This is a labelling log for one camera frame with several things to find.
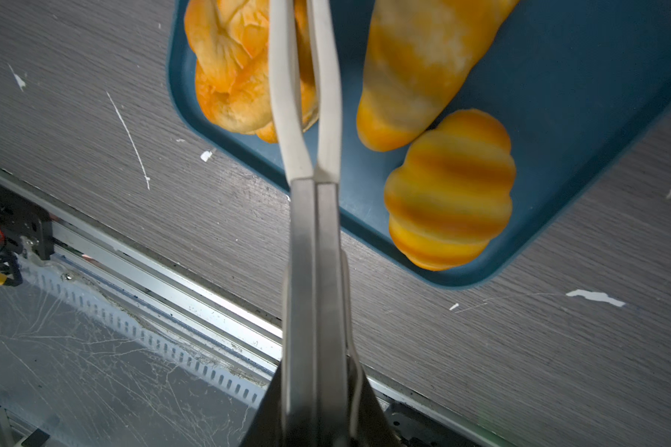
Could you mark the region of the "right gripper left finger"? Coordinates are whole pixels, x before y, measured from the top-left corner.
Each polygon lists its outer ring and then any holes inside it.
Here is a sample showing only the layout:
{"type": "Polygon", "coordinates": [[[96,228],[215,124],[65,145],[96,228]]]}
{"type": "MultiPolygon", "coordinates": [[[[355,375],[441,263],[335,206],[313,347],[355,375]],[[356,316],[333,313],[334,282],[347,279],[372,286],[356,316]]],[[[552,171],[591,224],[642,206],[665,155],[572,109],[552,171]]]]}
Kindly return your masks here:
{"type": "Polygon", "coordinates": [[[281,447],[281,370],[279,365],[240,447],[281,447]]]}

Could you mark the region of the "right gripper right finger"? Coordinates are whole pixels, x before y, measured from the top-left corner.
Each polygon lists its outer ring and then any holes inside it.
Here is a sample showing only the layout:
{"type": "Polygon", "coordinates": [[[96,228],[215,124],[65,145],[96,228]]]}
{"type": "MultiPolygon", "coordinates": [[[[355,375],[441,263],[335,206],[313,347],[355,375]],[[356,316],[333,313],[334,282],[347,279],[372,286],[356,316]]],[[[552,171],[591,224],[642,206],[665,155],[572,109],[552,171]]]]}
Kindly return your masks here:
{"type": "Polygon", "coordinates": [[[351,446],[399,446],[361,363],[349,357],[349,435],[351,446]]]}

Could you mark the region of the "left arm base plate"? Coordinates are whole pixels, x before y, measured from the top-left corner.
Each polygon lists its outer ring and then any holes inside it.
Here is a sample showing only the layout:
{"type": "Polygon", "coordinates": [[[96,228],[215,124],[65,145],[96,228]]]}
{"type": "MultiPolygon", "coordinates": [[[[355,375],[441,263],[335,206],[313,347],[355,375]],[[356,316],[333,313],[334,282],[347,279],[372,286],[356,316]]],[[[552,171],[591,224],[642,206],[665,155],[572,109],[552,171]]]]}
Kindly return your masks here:
{"type": "Polygon", "coordinates": [[[48,261],[54,254],[50,214],[0,186],[0,287],[22,284],[18,259],[33,254],[48,261]]]}

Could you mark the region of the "metal tongs white tips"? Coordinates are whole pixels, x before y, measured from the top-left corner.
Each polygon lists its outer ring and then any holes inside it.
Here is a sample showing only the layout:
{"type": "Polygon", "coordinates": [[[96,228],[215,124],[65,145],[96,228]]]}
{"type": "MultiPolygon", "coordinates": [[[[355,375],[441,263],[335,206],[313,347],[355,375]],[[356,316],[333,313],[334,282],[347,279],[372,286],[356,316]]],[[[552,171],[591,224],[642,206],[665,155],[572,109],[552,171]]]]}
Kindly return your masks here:
{"type": "Polygon", "coordinates": [[[307,13],[320,112],[315,154],[302,130],[294,3],[270,3],[270,102],[291,198],[281,430],[287,446],[348,446],[357,436],[362,381],[350,379],[358,363],[341,246],[342,84],[331,7],[311,1],[307,13]]]}

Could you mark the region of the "round flaky pastry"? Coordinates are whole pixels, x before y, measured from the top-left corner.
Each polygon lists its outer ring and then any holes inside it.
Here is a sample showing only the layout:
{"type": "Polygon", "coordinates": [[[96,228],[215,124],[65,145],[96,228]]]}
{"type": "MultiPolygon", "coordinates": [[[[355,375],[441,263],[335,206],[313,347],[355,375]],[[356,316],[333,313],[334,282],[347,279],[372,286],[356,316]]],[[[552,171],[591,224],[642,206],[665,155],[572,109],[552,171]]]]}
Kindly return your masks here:
{"type": "Polygon", "coordinates": [[[223,130],[277,143],[268,82],[270,3],[190,0],[184,27],[197,57],[203,115],[223,130]]]}

